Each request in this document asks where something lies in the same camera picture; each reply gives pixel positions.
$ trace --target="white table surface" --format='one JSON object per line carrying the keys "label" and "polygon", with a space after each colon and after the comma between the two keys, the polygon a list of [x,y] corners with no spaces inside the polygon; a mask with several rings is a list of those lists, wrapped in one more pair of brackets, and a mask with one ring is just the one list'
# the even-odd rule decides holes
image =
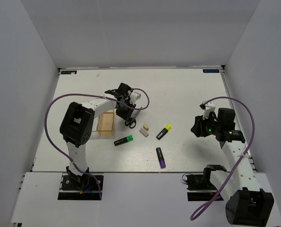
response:
{"label": "white table surface", "polygon": [[[201,172],[207,164],[221,164],[230,169],[219,143],[213,136],[197,138],[190,132],[194,118],[202,115],[199,105],[216,96],[226,96],[219,73],[203,73],[201,69],[108,69],[78,70],[75,75],[60,75],[54,97],[66,93],[102,95],[123,82],[144,89],[150,106],[137,117],[137,126],[129,129],[116,116],[115,135],[111,139],[90,140],[86,159],[90,172]],[[59,128],[69,104],[91,100],[88,97],[66,97],[57,101],[48,117],[52,140],[67,152]],[[142,95],[137,107],[145,106]],[[217,107],[228,107],[226,99],[216,100]],[[143,124],[149,136],[139,133]],[[167,125],[172,130],[162,138],[156,135]],[[133,135],[134,141],[115,147],[113,141]],[[166,165],[160,169],[156,147],[161,147]],[[65,172],[69,161],[55,150],[43,132],[35,157],[33,171]]]}
{"label": "white table surface", "polygon": [[[231,227],[225,201],[215,201],[190,221],[204,202],[188,201],[179,173],[106,173],[102,201],[58,201],[61,175],[26,173],[11,222],[22,227]],[[272,192],[265,174],[255,176]],[[276,202],[267,224],[274,226],[281,226]]]}

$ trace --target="eraser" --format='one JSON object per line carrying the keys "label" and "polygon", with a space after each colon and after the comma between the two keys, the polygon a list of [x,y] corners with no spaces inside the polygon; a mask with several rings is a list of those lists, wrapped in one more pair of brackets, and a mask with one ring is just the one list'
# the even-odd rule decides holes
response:
{"label": "eraser", "polygon": [[148,127],[146,124],[143,125],[143,128],[144,128],[146,131],[149,130],[149,127]]}
{"label": "eraser", "polygon": [[143,134],[144,137],[149,136],[149,134],[143,128],[140,129],[140,133]]}

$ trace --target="yellow highlighter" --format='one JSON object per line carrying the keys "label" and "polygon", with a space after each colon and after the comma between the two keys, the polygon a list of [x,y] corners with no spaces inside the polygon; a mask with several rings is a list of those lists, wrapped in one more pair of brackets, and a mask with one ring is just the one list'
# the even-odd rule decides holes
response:
{"label": "yellow highlighter", "polygon": [[169,124],[156,136],[156,139],[160,140],[163,138],[170,129],[172,129],[172,126]]}

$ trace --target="purple highlighter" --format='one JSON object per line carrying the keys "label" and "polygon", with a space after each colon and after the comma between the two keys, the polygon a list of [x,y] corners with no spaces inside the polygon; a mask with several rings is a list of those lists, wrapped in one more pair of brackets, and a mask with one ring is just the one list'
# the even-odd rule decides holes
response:
{"label": "purple highlighter", "polygon": [[160,164],[160,168],[161,169],[166,168],[164,156],[163,156],[163,153],[161,152],[161,149],[156,148],[156,153],[158,154],[158,161],[159,161],[159,164]]}

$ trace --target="black scissors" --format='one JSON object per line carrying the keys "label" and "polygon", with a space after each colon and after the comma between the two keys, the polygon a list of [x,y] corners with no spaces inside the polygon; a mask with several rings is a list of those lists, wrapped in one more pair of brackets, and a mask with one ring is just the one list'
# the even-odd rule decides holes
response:
{"label": "black scissors", "polygon": [[130,129],[134,129],[135,128],[135,126],[136,126],[136,117],[137,117],[137,115],[139,115],[139,113],[140,113],[140,111],[141,110],[138,110],[137,112],[136,112],[136,114],[131,118],[129,118],[129,119],[127,119],[126,121],[125,121],[125,125],[126,126],[129,126],[129,128]]}

